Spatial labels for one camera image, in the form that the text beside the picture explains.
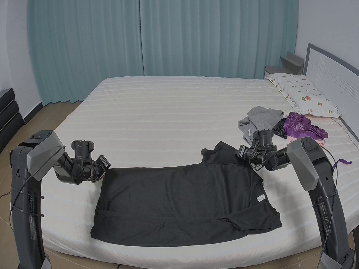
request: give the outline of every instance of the purple ribbon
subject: purple ribbon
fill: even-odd
[[[333,169],[336,168],[338,163],[342,163],[342,164],[352,164],[352,161],[346,161],[345,159],[338,159],[338,161],[334,164]]]

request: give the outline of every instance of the pillowcase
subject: pillowcase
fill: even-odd
[[[298,114],[338,118],[336,106],[304,75],[271,74],[265,77],[282,93]]]

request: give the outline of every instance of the gray wall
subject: gray wall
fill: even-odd
[[[299,0],[295,54],[312,43],[359,69],[359,0]]]
[[[0,90],[14,89],[23,118],[41,102],[29,55],[27,1],[0,0]]]

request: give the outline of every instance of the white bed sheet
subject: white bed sheet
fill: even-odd
[[[199,163],[203,148],[223,141],[245,144],[237,127],[254,106],[291,106],[267,80],[207,77],[108,78],[56,129],[71,156],[73,140],[95,143],[117,167],[164,167]],[[348,232],[359,224],[359,150],[338,119],[311,118],[325,129],[326,147],[339,164],[338,191]],[[280,149],[287,141],[274,136]],[[312,204],[291,165],[262,169],[269,202],[281,213],[283,226],[268,233],[198,246],[172,248],[108,244],[90,236],[101,182],[61,183],[51,170],[42,180],[44,245],[50,249],[142,268],[232,268],[259,264],[320,245]]]

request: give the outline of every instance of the teal curtain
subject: teal curtain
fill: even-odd
[[[294,52],[298,0],[140,0],[145,75],[263,79]]]
[[[29,0],[43,104],[114,76],[263,78],[294,52],[298,0]]]
[[[83,101],[108,77],[144,74],[139,0],[29,0],[28,37],[43,105]]]

